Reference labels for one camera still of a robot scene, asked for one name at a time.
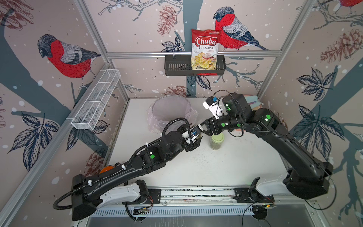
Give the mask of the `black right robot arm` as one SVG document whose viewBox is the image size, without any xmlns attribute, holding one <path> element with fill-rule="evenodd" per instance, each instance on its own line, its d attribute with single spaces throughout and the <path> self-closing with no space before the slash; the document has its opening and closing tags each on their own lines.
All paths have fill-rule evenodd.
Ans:
<svg viewBox="0 0 363 227">
<path fill-rule="evenodd" d="M 213 117 L 204 121 L 207 135 L 240 129 L 255 134 L 271 145 L 291 166 L 282 181 L 294 196 L 309 200 L 328 193 L 333 166 L 310 154 L 269 109 L 252 110 L 244 95 L 231 93 L 222 100 L 223 114 L 217 97 L 208 97 L 203 106 Z"/>
</svg>

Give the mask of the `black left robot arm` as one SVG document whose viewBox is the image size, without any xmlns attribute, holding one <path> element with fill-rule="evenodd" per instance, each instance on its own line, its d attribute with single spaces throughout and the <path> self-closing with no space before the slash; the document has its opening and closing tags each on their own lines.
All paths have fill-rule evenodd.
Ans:
<svg viewBox="0 0 363 227">
<path fill-rule="evenodd" d="M 72 220 L 84 219 L 97 209 L 110 203 L 144 202 L 149 196 L 142 180 L 123 186 L 134 178 L 150 174 L 166 166 L 183 151 L 192 151 L 200 145 L 201 131 L 197 128 L 181 133 L 170 131 L 160 138 L 138 148 L 130 159 L 110 170 L 85 177 L 82 174 L 72 180 L 72 190 L 58 198 L 55 210 L 72 210 Z"/>
</svg>

